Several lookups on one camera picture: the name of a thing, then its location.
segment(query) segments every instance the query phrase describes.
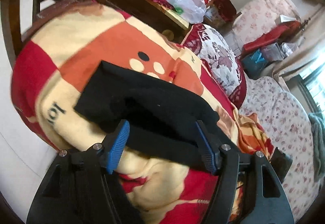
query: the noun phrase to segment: black cloth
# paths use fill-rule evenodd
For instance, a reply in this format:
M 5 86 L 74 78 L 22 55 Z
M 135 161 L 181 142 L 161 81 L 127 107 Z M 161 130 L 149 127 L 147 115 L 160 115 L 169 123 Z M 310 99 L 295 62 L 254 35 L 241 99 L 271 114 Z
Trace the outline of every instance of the black cloth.
M 200 96 L 146 74 L 102 61 L 74 108 L 106 133 L 130 122 L 126 145 L 148 155 L 204 169 L 196 145 L 202 120 L 217 135 L 219 115 Z

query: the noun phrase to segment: ribbed blue pad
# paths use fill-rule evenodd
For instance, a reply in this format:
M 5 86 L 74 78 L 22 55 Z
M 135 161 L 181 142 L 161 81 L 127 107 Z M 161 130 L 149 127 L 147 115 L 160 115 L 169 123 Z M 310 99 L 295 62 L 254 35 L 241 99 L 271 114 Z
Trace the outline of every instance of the ribbed blue pad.
M 107 153 L 106 170 L 111 175 L 120 162 L 123 149 L 130 134 L 130 124 L 126 121 L 119 132 L 112 149 Z
M 211 173 L 211 174 L 215 174 L 217 172 L 217 167 L 216 167 L 216 163 L 215 163 L 215 155 L 212 152 L 212 149 L 203 133 L 203 131 L 201 130 L 199 124 L 196 122 L 196 126 L 199 129 L 199 133 L 201 138 L 203 139 L 203 143 L 201 143 L 202 141 L 198 141 L 198 147 L 199 147 L 199 152 L 201 154 L 202 157 L 202 161 L 204 163 L 205 168 Z

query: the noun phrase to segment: beige curtain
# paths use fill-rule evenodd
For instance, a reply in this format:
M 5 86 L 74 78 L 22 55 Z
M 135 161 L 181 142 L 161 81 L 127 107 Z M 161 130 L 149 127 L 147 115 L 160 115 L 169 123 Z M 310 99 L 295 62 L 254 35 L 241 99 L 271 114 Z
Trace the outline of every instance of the beige curtain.
M 303 18 L 311 18 L 303 33 L 306 40 L 299 49 L 282 62 L 274 65 L 272 77 L 278 82 L 282 89 L 289 91 L 286 81 L 307 69 L 325 51 L 325 7 L 317 5 L 310 14 Z

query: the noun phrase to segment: black oval nose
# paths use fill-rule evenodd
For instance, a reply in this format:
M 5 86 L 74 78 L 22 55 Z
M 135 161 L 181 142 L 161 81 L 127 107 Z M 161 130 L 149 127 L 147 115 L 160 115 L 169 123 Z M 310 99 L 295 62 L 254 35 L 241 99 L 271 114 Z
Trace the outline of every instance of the black oval nose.
M 149 59 L 149 56 L 147 54 L 145 54 L 143 51 L 139 51 L 138 52 L 138 56 L 141 60 L 145 61 L 145 62 L 148 62 L 150 59 Z

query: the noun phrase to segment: cream oval spot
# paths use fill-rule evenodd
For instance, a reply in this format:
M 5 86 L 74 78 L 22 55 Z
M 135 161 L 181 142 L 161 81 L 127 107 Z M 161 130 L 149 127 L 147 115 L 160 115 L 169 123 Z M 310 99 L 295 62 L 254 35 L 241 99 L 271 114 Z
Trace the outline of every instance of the cream oval spot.
M 160 79 L 159 76 L 154 73 L 147 73 L 147 75 Z
M 144 65 L 137 59 L 130 59 L 130 66 L 137 72 L 143 72 L 144 70 Z
M 165 69 L 163 68 L 163 66 L 158 63 L 158 62 L 154 62 L 153 63 L 153 68 L 155 69 L 155 71 L 159 74 L 164 74 L 165 73 Z

